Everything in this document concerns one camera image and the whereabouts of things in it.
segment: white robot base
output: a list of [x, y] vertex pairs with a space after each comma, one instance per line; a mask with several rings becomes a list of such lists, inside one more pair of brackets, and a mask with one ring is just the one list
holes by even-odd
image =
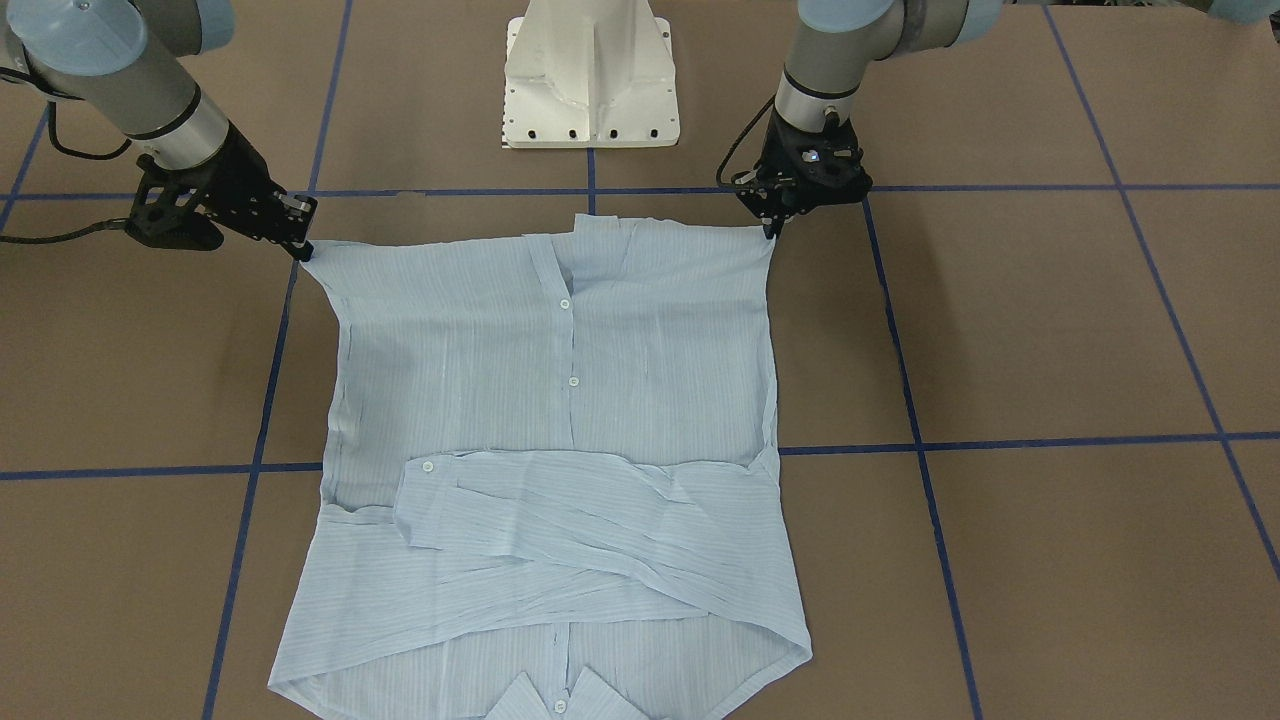
[[646, 0], [531, 0], [507, 26], [504, 147], [680, 140], [671, 24]]

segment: button placket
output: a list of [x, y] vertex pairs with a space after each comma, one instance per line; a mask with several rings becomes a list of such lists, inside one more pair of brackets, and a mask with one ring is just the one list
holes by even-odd
[[570, 625], [568, 623], [559, 623], [556, 626], [556, 666], [561, 669], [559, 682], [561, 687], [566, 688], [562, 691], [562, 697], [556, 701], [552, 706], [556, 712], [563, 714], [566, 707], [566, 701], [568, 700], [568, 643], [570, 643]]
[[529, 251], [532, 258], [534, 270], [543, 292], [550, 300], [552, 327], [554, 332], [554, 354], [557, 386], [561, 395], [563, 414], [553, 419], [561, 425], [563, 447], [573, 447], [573, 402], [572, 392], [581, 383], [581, 378], [575, 373], [573, 354], [573, 310], [575, 304], [561, 274], [559, 260], [552, 245], [550, 236], [527, 236]]

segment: shirt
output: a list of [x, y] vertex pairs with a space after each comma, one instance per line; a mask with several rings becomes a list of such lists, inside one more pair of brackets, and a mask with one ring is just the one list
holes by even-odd
[[810, 656], [759, 228], [317, 242], [316, 533], [269, 687], [325, 719], [718, 719]]

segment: black cable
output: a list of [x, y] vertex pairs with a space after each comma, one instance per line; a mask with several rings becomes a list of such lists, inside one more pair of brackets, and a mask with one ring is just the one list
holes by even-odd
[[54, 150], [58, 150], [63, 155], [70, 155], [72, 158], [79, 158], [81, 160], [115, 160], [120, 155], [124, 155], [124, 151], [128, 150], [131, 145], [133, 145], [133, 141], [129, 138], [124, 138], [124, 145], [120, 145], [115, 150], [106, 152], [104, 155], [96, 155], [93, 152], [84, 152], [82, 150], [73, 150], [70, 147], [67, 147], [58, 140], [58, 102], [50, 101], [49, 143], [54, 146]]
[[128, 218], [114, 218], [110, 220], [102, 220], [101, 223], [93, 223], [92, 225], [83, 227], [74, 232], [49, 237], [14, 237], [0, 234], [0, 242], [10, 242], [13, 245], [52, 245], [55, 242], [67, 242], [68, 240], [76, 240], [77, 237], [84, 237], [86, 234], [96, 232], [122, 231], [128, 222]]
[[[54, 90], [47, 82], [45, 82], [40, 77], [29, 74], [29, 73], [20, 73], [18, 70], [10, 70], [9, 68], [0, 68], [0, 77], [6, 77], [6, 78], [14, 79], [17, 82], [29, 85], [29, 86], [35, 87], [36, 90], [44, 92], [45, 95], [51, 95], [51, 96], [59, 97], [61, 100], [82, 100], [81, 97], [76, 97], [74, 95], [68, 95], [68, 94], [65, 94], [65, 92], [63, 92], [60, 90]], [[81, 160], [114, 160], [114, 159], [119, 158], [120, 155], [124, 155], [124, 151], [128, 150], [129, 146], [133, 145], [133, 141], [125, 138], [124, 140], [124, 145], [122, 145], [122, 146], [116, 147], [115, 150], [113, 150], [110, 152], [106, 152], [104, 155], [97, 155], [95, 152], [84, 152], [82, 150], [76, 150], [76, 149], [72, 149], [72, 147], [67, 147], [65, 145], [61, 143], [60, 140], [58, 140], [58, 104], [50, 101], [49, 102], [49, 143], [54, 146], [54, 150], [58, 150], [63, 155], [70, 155], [72, 158], [79, 158]]]
[[716, 168], [717, 186], [726, 190], [749, 190], [751, 187], [755, 187], [755, 183], [737, 184], [732, 182], [724, 182], [724, 168], [728, 167], [728, 161], [733, 159], [733, 154], [737, 152], [737, 146], [742, 145], [742, 141], [746, 140], [748, 135], [751, 135], [751, 131], [755, 129], [755, 124], [760, 122], [760, 118], [763, 118], [764, 114], [768, 113], [769, 108], [772, 106], [773, 106], [773, 96], [769, 96], [768, 102], [765, 102], [764, 106], [760, 108], [760, 111], [756, 113], [754, 118], [751, 118], [751, 122], [746, 123], [746, 127], [742, 128], [741, 133], [739, 133], [737, 140], [733, 141], [733, 145], [728, 146], [728, 152], [724, 155], [724, 159], [721, 160], [721, 167]]
[[83, 100], [83, 97], [76, 97], [74, 95], [68, 95], [60, 90], [54, 90], [52, 86], [36, 76], [10, 70], [9, 68], [0, 68], [0, 77], [6, 77], [9, 79], [29, 85], [45, 95], [52, 95], [54, 97], [61, 97], [63, 100]]

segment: blue tape line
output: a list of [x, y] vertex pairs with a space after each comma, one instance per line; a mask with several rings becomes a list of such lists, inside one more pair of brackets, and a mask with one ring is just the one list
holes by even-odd
[[1280, 190], [1280, 182], [1219, 182], [1219, 183], [1199, 183], [1199, 184], [1161, 184], [1161, 183], [1143, 183], [1143, 184], [1125, 184], [1125, 190], [1174, 190], [1174, 191], [1217, 191], [1217, 190]]
[[18, 174], [13, 178], [13, 187], [9, 188], [9, 196], [5, 197], [4, 208], [0, 208], [0, 231], [4, 231], [5, 224], [9, 223], [9, 215], [13, 213], [14, 205], [18, 204], [18, 193], [22, 191], [23, 181], [27, 179], [27, 173], [31, 170], [31, 161], [36, 159], [36, 149], [40, 147], [40, 136], [45, 135], [45, 124], [47, 123], [49, 111], [46, 110], [36, 123], [36, 132], [31, 133], [31, 142], [27, 143], [27, 154], [22, 156], [22, 165], [18, 167]]
[[[1226, 433], [1231, 441], [1277, 441], [1280, 430], [1253, 430]], [[961, 450], [1032, 450], [1037, 447], [1098, 447], [1115, 445], [1175, 445], [1197, 442], [1220, 442], [1213, 433], [1184, 433], [1164, 436], [1108, 436], [1108, 437], [1062, 437], [1062, 438], [1021, 438], [1021, 439], [975, 439], [952, 442], [925, 442], [927, 452], [952, 452]], [[778, 455], [874, 455], [883, 452], [915, 452], [915, 443], [890, 442], [878, 445], [810, 445], [778, 448]], [[261, 462], [259, 465], [174, 465], [168, 468], [87, 468], [67, 470], [6, 470], [0, 471], [3, 480], [70, 480], [93, 478], [140, 478], [140, 477], [180, 477], [180, 475], [241, 475], [244, 473], [317, 473], [323, 462]]]
[[333, 72], [329, 74], [329, 94], [324, 99], [324, 114], [320, 115], [320, 135], [316, 137], [316, 154], [311, 160], [311, 181], [307, 191], [315, 191], [320, 183], [320, 164], [324, 161], [325, 140], [329, 137], [329, 119], [333, 117], [333, 101], [338, 97], [338, 78], [342, 76], [342, 60], [347, 53], [347, 29], [351, 27], [352, 0], [342, 8], [342, 27], [338, 29], [338, 49], [333, 54]]
[[878, 184], [872, 192], [1018, 192], [1018, 191], [1098, 191], [1111, 184]]
[[780, 447], [778, 455], [873, 455], [878, 452], [915, 452], [910, 442], [887, 442], [882, 445], [819, 445], [801, 447]]
[[1165, 288], [1165, 281], [1160, 277], [1160, 269], [1156, 266], [1156, 259], [1151, 254], [1151, 247], [1147, 245], [1147, 236], [1142, 232], [1142, 224], [1138, 223], [1138, 214], [1133, 209], [1133, 204], [1129, 201], [1129, 193], [1126, 192], [1124, 184], [1120, 182], [1120, 173], [1116, 170], [1115, 159], [1111, 156], [1111, 150], [1107, 147], [1106, 138], [1102, 137], [1102, 128], [1098, 126], [1098, 119], [1093, 114], [1093, 106], [1089, 105], [1089, 99], [1084, 94], [1084, 86], [1080, 83], [1080, 77], [1075, 72], [1075, 65], [1071, 63], [1071, 56], [1066, 51], [1066, 44], [1062, 42], [1062, 35], [1057, 29], [1057, 23], [1053, 22], [1053, 14], [1050, 13], [1048, 6], [1042, 6], [1044, 12], [1044, 19], [1048, 20], [1050, 31], [1053, 33], [1053, 41], [1057, 42], [1057, 50], [1062, 55], [1062, 61], [1066, 64], [1066, 72], [1071, 76], [1071, 83], [1075, 86], [1075, 92], [1080, 97], [1080, 104], [1084, 106], [1084, 114], [1089, 118], [1089, 126], [1093, 127], [1093, 135], [1097, 137], [1098, 147], [1102, 150], [1102, 158], [1107, 163], [1107, 169], [1111, 170], [1111, 177], [1115, 179], [1116, 190], [1120, 192], [1120, 201], [1124, 204], [1125, 214], [1129, 215], [1129, 224], [1133, 227], [1133, 233], [1138, 238], [1138, 246], [1142, 249], [1142, 255], [1147, 260], [1147, 269], [1151, 272], [1151, 278], [1156, 283], [1156, 290], [1160, 293], [1160, 301], [1165, 305], [1165, 311], [1169, 314], [1169, 322], [1174, 325], [1174, 333], [1178, 336], [1178, 345], [1183, 348], [1183, 355], [1187, 357], [1187, 365], [1192, 370], [1192, 377], [1196, 379], [1196, 387], [1199, 389], [1201, 398], [1204, 401], [1204, 409], [1208, 411], [1210, 420], [1213, 423], [1213, 430], [1222, 445], [1222, 452], [1226, 455], [1226, 462], [1231, 468], [1231, 474], [1235, 475], [1235, 484], [1240, 489], [1240, 496], [1244, 498], [1244, 505], [1249, 511], [1249, 516], [1253, 518], [1253, 527], [1258, 532], [1258, 538], [1262, 541], [1262, 547], [1267, 552], [1267, 559], [1271, 561], [1271, 570], [1275, 573], [1276, 580], [1280, 580], [1280, 557], [1276, 556], [1275, 544], [1271, 542], [1271, 536], [1267, 533], [1267, 527], [1262, 521], [1262, 514], [1258, 512], [1257, 505], [1253, 502], [1253, 493], [1249, 492], [1249, 484], [1244, 480], [1244, 473], [1240, 470], [1240, 464], [1235, 459], [1235, 452], [1231, 450], [1231, 442], [1226, 434], [1226, 429], [1222, 427], [1222, 420], [1219, 418], [1217, 409], [1213, 406], [1213, 398], [1210, 397], [1208, 386], [1204, 383], [1204, 377], [1201, 374], [1199, 364], [1196, 363], [1196, 355], [1192, 352], [1190, 342], [1187, 340], [1187, 333], [1183, 332], [1183, 324], [1178, 319], [1178, 313], [1174, 310], [1172, 299], [1169, 296], [1169, 291]]
[[906, 372], [906, 355], [902, 352], [902, 341], [897, 332], [893, 300], [888, 291], [888, 277], [884, 273], [884, 260], [881, 256], [879, 236], [876, 232], [876, 219], [872, 217], [869, 199], [863, 200], [863, 215], [867, 219], [867, 236], [870, 240], [872, 256], [876, 260], [876, 278], [879, 281], [881, 293], [884, 296], [884, 319], [888, 323], [890, 338], [893, 341], [893, 351], [897, 354], [897, 370], [902, 377], [902, 400], [906, 401], [906, 418], [911, 424], [915, 460], [920, 468], [920, 484], [924, 488], [924, 500], [929, 506], [929, 523], [933, 524], [933, 542], [938, 551], [938, 564], [942, 568], [942, 584], [947, 591], [947, 605], [951, 607], [951, 624], [955, 628], [956, 646], [960, 651], [960, 665], [964, 669], [965, 687], [969, 689], [969, 706], [973, 711], [973, 719], [982, 720], [982, 700], [978, 696], [978, 680], [974, 676], [973, 662], [969, 657], [969, 639], [965, 634], [964, 618], [960, 615], [960, 600], [956, 596], [955, 579], [951, 574], [951, 556], [947, 553], [947, 541], [942, 533], [942, 516], [938, 514], [938, 501], [933, 492], [933, 478], [929, 474], [924, 438], [920, 433], [919, 416], [915, 413], [915, 400], [911, 396], [911, 379]]
[[239, 587], [241, 565], [244, 561], [244, 546], [248, 542], [250, 521], [253, 516], [253, 500], [257, 497], [257, 480], [261, 477], [262, 455], [266, 452], [266, 434], [271, 424], [271, 407], [275, 404], [275, 387], [280, 379], [280, 364], [284, 360], [284, 338], [289, 333], [289, 304], [293, 300], [293, 287], [298, 282], [298, 263], [289, 266], [289, 284], [284, 291], [284, 306], [280, 310], [280, 327], [275, 333], [275, 352], [271, 356], [271, 373], [266, 379], [266, 392], [262, 397], [262, 421], [257, 430], [253, 447], [253, 469], [244, 486], [244, 505], [241, 509], [239, 529], [236, 533], [236, 552], [232, 555], [232, 570], [227, 579], [227, 596], [223, 600], [223, 616], [218, 626], [218, 642], [214, 644], [214, 660], [209, 669], [209, 687], [205, 691], [204, 720], [214, 716], [214, 703], [218, 700], [218, 684], [221, 680], [223, 660], [227, 655], [227, 638], [230, 633], [232, 612], [236, 609], [236, 592]]
[[324, 470], [323, 462], [264, 462], [259, 465], [260, 473], [319, 473]]
[[315, 197], [396, 197], [397, 195], [425, 195], [453, 197], [466, 195], [588, 195], [582, 187], [456, 187], [456, 188], [413, 188], [413, 190], [315, 190]]
[[1119, 437], [1064, 437], [995, 441], [927, 442], [929, 452], [955, 450], [1021, 450], [1034, 447], [1105, 447], [1112, 445], [1169, 445], [1188, 442], [1219, 442], [1213, 433], [1187, 433], [1167, 436], [1119, 436]]
[[243, 475], [252, 465], [175, 465], [172, 468], [87, 468], [72, 470], [15, 470], [0, 480], [78, 480], [100, 478], [155, 478], [177, 475]]
[[721, 187], [598, 187], [596, 195], [733, 195]]
[[[1126, 184], [1132, 191], [1267, 191], [1280, 190], [1280, 183], [1216, 183], [1216, 184]], [[877, 192], [1037, 192], [1037, 191], [1114, 191], [1115, 184], [882, 184]], [[512, 196], [512, 195], [732, 195], [719, 187], [442, 187], [442, 188], [351, 188], [306, 190], [314, 197], [394, 197], [425, 196]], [[17, 200], [132, 200], [131, 192], [31, 192], [18, 193]]]
[[586, 214], [595, 214], [595, 149], [586, 149]]
[[1261, 433], [1226, 433], [1226, 438], [1236, 439], [1280, 439], [1280, 430]]

